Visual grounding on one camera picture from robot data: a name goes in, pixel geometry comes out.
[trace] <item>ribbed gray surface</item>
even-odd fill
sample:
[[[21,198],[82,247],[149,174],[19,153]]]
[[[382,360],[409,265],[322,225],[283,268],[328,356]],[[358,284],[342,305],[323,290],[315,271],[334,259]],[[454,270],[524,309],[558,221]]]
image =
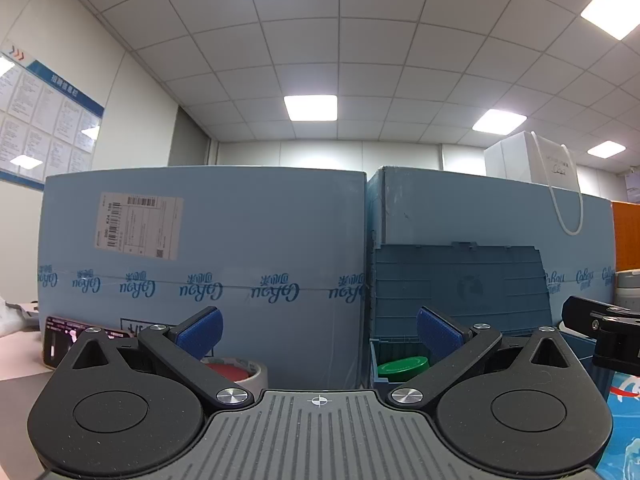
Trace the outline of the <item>ribbed gray surface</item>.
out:
[[[321,406],[312,402],[326,399]],[[417,413],[373,392],[266,392],[242,412],[215,416],[181,459],[141,480],[496,480],[462,462]],[[575,480],[599,478],[593,471]],[[43,480],[60,480],[49,474]]]

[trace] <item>notice paper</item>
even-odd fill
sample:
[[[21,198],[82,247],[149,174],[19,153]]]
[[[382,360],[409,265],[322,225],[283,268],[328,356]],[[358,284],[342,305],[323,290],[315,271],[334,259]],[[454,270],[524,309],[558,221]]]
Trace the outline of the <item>notice paper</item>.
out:
[[[95,247],[125,254],[175,260],[184,199],[102,193]]]
[[[0,130],[0,168],[18,171],[18,166],[11,160],[22,154],[24,141],[27,138],[28,126],[22,121],[6,117]]]
[[[0,77],[0,110],[3,112],[5,112],[9,106],[9,101],[11,100],[15,85],[18,83],[21,74],[22,69],[16,64],[11,70]]]
[[[52,176],[66,173],[69,167],[69,159],[71,158],[71,146],[53,139],[51,141],[51,149],[47,157],[47,167],[44,176]]]
[[[42,164],[37,165],[32,170],[25,170],[20,168],[20,174],[28,176],[40,182],[44,181],[44,168],[45,161],[47,160],[47,154],[49,153],[49,146],[51,144],[51,136],[44,134],[43,132],[31,128],[29,135],[27,136],[27,144],[24,147],[24,154],[41,160]]]
[[[48,134],[52,134],[61,104],[62,94],[49,86],[45,86],[40,95],[31,124]]]
[[[30,123],[43,85],[44,83],[36,76],[24,72],[18,83],[18,88],[14,92],[14,98],[11,99],[9,113],[26,123]]]
[[[76,138],[76,129],[80,122],[80,112],[81,108],[79,105],[64,98],[58,120],[56,121],[56,129],[53,131],[54,136],[69,144],[73,144]]]
[[[71,150],[71,163],[69,164],[69,173],[78,173],[79,171],[89,171],[91,166],[91,155],[81,152],[73,148]]]

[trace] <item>phone screen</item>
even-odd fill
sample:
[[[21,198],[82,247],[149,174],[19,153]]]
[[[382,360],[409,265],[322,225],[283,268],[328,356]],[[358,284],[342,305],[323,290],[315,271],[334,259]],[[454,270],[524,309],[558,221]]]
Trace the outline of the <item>phone screen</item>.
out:
[[[44,344],[42,359],[46,366],[56,368],[62,358],[69,351],[73,343],[85,329],[92,325],[87,325],[77,321],[70,321],[60,317],[47,317],[44,329]],[[126,332],[103,328],[109,338],[129,337]]]

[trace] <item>white box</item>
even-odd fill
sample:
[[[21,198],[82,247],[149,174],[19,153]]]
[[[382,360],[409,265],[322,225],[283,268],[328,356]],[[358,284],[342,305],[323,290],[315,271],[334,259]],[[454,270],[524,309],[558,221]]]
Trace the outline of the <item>white box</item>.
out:
[[[225,325],[215,355],[265,363],[272,388],[353,388],[365,182],[355,171],[235,166],[49,178],[41,323],[137,333],[213,305]]]
[[[580,191],[575,165],[564,147],[537,138],[540,151],[531,132],[520,132],[488,147],[484,150],[486,176]]]

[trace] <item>green container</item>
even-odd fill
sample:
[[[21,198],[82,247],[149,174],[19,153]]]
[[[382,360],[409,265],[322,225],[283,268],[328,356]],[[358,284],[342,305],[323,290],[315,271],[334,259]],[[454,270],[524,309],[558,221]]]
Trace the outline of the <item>green container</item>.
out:
[[[378,375],[390,383],[404,383],[429,368],[429,360],[423,356],[405,357],[378,366]]]

